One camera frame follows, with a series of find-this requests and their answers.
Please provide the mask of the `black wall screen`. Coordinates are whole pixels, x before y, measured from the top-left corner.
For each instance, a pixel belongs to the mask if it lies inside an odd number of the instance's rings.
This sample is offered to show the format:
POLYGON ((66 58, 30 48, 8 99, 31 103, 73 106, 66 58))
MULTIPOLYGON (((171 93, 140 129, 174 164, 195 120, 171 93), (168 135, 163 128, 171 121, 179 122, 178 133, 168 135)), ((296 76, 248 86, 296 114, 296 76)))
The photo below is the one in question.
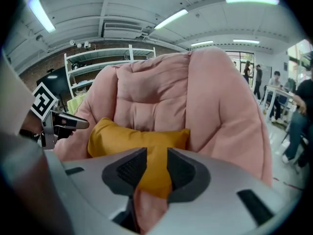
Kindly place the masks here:
POLYGON ((47 75, 36 81, 37 86, 40 83, 44 83, 44 85, 55 96, 64 96, 65 94, 70 93, 65 67, 59 68, 57 70, 49 70, 47 75))

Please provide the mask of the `white ceiling air conditioner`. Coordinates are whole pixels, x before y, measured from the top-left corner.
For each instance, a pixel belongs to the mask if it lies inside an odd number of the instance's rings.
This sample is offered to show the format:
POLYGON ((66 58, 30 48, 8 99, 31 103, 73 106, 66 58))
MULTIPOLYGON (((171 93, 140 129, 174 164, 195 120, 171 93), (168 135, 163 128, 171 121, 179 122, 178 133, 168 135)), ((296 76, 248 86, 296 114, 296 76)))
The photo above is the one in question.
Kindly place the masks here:
POLYGON ((135 39, 142 35, 142 27, 126 23, 105 23, 104 38, 135 39))

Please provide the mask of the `orange cushion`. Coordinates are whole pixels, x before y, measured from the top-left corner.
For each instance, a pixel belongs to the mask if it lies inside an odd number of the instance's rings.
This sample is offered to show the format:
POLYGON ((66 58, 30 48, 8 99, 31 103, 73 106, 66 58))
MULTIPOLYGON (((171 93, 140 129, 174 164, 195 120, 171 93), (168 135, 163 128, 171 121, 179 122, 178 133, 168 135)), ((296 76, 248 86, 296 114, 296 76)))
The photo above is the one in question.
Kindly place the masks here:
POLYGON ((171 179, 167 170, 167 149, 185 149, 189 135, 188 129, 141 132, 119 126, 110 119, 103 118, 90 134, 88 153, 94 158, 146 147, 147 168, 137 188, 166 199, 171 191, 171 179))

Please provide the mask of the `white shelving unit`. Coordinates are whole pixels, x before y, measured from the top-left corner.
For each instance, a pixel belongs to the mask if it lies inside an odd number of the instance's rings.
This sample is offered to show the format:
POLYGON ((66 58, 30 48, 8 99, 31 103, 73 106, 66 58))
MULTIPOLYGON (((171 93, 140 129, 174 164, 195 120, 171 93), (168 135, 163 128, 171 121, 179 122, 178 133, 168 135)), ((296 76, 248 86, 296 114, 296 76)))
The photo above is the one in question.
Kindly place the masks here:
POLYGON ((107 66, 133 63, 141 59, 156 57, 155 48, 115 47, 81 52, 72 56, 64 55, 67 83, 72 98, 76 92, 91 86, 96 73, 107 66))

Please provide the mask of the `white desk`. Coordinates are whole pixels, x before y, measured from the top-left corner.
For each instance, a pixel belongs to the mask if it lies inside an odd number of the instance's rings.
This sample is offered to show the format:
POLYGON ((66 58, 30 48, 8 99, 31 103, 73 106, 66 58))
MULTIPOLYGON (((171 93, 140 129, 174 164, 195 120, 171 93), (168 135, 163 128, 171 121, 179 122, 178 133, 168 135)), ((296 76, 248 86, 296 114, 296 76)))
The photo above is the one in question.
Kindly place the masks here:
POLYGON ((291 110, 293 96, 293 93, 287 92, 283 87, 265 85, 260 106, 266 121, 283 123, 284 115, 291 110))

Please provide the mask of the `round table green tablecloth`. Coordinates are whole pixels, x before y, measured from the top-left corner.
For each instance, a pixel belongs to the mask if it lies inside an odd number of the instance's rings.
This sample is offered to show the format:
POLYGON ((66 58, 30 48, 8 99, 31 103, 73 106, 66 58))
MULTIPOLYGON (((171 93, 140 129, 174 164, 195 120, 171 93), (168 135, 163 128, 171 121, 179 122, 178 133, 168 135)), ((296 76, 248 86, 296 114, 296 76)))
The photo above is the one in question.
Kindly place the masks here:
POLYGON ((76 114, 78 107, 81 105, 84 100, 86 94, 82 94, 74 97, 73 99, 67 102, 67 112, 71 115, 76 114))

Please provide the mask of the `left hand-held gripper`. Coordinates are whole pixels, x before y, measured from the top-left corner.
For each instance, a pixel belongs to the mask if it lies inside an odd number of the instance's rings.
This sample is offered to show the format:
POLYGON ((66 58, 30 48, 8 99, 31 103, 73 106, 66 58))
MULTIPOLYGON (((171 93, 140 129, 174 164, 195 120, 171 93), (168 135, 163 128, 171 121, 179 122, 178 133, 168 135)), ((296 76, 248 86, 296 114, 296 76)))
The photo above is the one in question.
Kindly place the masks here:
POLYGON ((41 133, 42 148, 53 149, 58 139, 67 139, 75 129, 87 129, 89 122, 83 118, 65 113, 52 111, 58 99, 41 82, 32 93, 35 101, 31 111, 41 120, 43 131, 41 133))

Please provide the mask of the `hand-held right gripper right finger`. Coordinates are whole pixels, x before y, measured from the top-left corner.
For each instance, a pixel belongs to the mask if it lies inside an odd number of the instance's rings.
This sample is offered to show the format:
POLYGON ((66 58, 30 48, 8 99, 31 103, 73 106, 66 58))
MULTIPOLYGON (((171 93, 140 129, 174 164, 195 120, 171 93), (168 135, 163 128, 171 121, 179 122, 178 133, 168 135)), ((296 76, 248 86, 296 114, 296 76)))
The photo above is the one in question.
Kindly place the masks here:
POLYGON ((287 200, 241 167, 170 148, 168 210, 147 235, 278 235, 299 198, 287 200))

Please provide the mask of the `large black framed window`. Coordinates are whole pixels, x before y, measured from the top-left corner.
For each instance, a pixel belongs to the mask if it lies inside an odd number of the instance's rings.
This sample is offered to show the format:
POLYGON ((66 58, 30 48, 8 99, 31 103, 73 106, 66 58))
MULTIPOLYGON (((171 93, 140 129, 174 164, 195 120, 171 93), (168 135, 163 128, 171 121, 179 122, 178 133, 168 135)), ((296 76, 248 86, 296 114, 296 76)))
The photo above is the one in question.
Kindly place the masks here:
POLYGON ((249 75, 248 75, 248 83, 249 86, 252 87, 254 80, 254 54, 250 52, 242 52, 242 51, 226 51, 230 59, 235 65, 235 68, 241 73, 243 77, 245 77, 245 68, 246 63, 249 62, 249 75))

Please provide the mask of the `person's left forearm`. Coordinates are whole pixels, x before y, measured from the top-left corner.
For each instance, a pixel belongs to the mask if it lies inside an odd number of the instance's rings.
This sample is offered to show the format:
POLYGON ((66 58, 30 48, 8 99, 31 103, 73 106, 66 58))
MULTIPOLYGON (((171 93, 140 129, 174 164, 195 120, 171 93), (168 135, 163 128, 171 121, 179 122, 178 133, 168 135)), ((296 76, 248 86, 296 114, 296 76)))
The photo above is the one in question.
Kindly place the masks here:
POLYGON ((40 135, 42 131, 43 127, 41 119, 38 118, 32 111, 29 111, 22 123, 20 133, 40 135))

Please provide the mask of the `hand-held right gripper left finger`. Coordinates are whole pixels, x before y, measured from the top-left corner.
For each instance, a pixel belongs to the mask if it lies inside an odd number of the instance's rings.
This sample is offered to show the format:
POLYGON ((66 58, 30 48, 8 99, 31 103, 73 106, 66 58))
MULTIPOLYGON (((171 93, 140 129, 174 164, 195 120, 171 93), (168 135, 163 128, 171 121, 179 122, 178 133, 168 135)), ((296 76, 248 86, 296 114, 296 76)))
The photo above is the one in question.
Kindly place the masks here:
POLYGON ((140 235, 134 190, 147 168, 147 149, 61 162, 45 152, 73 235, 140 235))

